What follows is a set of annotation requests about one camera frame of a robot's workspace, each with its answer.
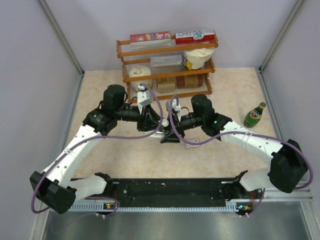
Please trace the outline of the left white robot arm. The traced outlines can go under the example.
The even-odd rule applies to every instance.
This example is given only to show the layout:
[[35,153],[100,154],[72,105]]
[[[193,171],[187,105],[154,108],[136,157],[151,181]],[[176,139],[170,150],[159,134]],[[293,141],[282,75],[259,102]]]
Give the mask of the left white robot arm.
[[33,189],[31,211],[40,214],[35,208],[35,200],[44,203],[48,209],[59,214],[67,212],[74,202],[100,195],[109,198],[114,191],[111,178],[107,174],[95,173],[91,177],[73,180],[72,177],[86,159],[87,155],[102,141],[110,139],[109,134],[118,121],[136,122],[138,127],[152,123],[144,138],[154,135],[168,125],[161,112],[152,116],[151,103],[158,101],[150,87],[141,83],[138,93],[138,105],[126,103],[127,93],[122,85],[112,84],[103,93],[98,107],[85,117],[78,132],[61,154],[42,172],[35,171],[30,176]]

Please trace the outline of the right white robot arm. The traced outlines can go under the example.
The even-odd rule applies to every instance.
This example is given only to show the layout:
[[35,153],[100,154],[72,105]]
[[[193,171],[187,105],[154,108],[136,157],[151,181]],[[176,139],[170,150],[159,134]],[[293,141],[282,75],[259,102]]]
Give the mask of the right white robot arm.
[[313,171],[299,144],[276,137],[257,134],[233,121],[231,118],[217,113],[204,94],[191,98],[193,111],[182,115],[182,108],[177,95],[166,102],[168,120],[172,135],[184,140],[185,131],[200,127],[209,136],[209,140],[233,144],[261,159],[267,167],[254,171],[245,170],[234,180],[233,192],[239,198],[245,198],[251,191],[275,187],[284,193],[298,190],[298,183],[306,173],[313,181]]

